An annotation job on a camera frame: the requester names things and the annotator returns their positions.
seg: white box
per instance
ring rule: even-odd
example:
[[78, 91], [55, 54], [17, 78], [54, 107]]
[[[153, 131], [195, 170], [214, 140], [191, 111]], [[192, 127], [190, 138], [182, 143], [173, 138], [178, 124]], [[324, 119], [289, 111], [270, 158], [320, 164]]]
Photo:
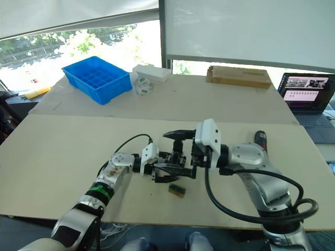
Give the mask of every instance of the white box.
[[139, 77], [145, 77], [153, 81], [164, 83], [171, 75], [171, 70], [165, 68], [158, 68], [152, 65], [140, 65], [138, 64], [132, 69], [136, 72]]

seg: laptop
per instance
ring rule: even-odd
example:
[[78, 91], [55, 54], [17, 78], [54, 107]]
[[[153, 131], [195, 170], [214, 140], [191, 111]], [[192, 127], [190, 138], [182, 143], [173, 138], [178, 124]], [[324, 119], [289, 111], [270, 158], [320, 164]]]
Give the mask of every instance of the laptop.
[[318, 144], [335, 144], [335, 128], [322, 113], [335, 92], [335, 75], [284, 73], [278, 92]]

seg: blue plastic tray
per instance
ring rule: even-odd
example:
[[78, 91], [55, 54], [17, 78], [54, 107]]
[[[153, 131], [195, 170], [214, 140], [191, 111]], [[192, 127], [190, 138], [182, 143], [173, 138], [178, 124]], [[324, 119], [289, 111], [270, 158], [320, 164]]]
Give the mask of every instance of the blue plastic tray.
[[131, 90], [129, 73], [97, 56], [62, 68], [71, 85], [100, 105]]

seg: tape roll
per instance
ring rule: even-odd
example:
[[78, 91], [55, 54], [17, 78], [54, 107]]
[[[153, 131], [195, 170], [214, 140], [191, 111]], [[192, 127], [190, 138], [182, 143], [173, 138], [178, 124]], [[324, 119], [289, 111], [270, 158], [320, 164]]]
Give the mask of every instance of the tape roll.
[[153, 85], [149, 79], [141, 77], [136, 82], [135, 90], [138, 95], [148, 95], [153, 91]]

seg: laptop screen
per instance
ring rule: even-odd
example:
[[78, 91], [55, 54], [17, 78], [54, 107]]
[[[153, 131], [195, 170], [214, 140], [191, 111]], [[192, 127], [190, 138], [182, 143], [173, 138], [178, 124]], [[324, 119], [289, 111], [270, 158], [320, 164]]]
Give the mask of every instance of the laptop screen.
[[278, 92], [292, 111], [323, 112], [335, 91], [332, 75], [285, 73]]

